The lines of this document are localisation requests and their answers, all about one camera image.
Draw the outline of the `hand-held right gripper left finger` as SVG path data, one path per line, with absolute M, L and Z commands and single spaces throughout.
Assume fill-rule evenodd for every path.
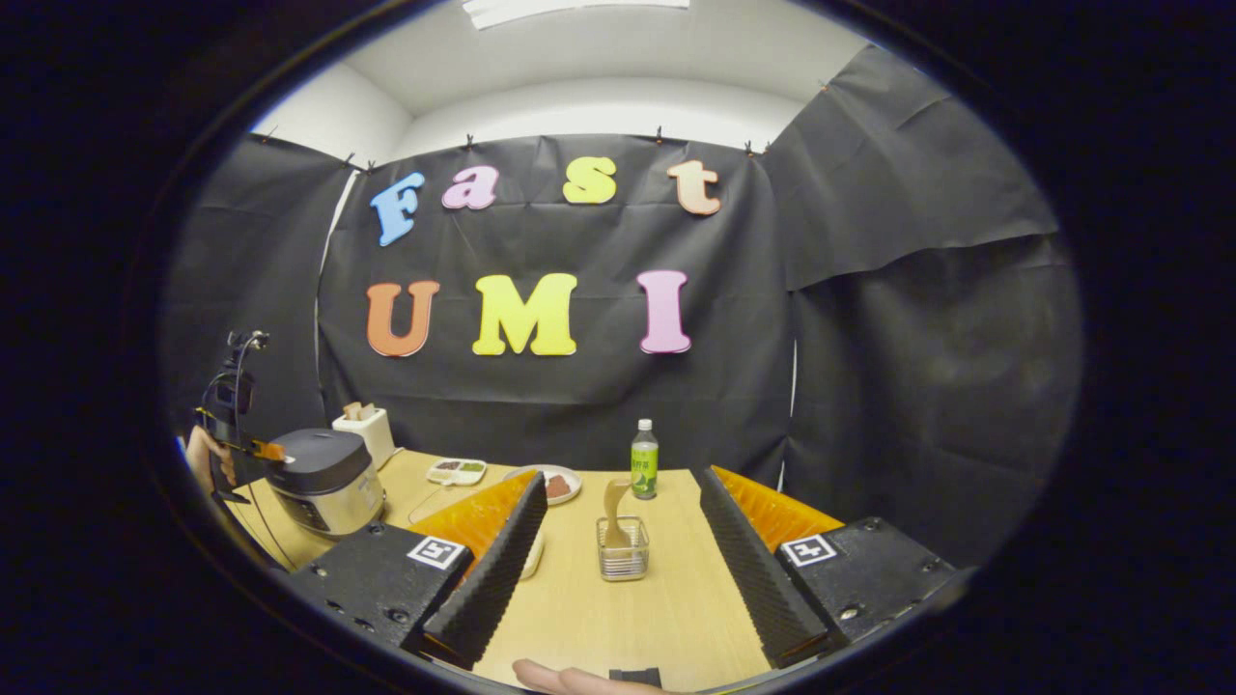
M 525 471 L 410 529 L 353 532 L 290 584 L 345 629 L 468 670 L 501 625 L 546 513 L 548 479 Z

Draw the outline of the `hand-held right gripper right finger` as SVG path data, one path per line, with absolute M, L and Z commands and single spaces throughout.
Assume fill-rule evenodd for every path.
M 921 610 L 958 569 L 887 519 L 843 523 L 718 466 L 700 506 L 776 668 L 844 650 Z

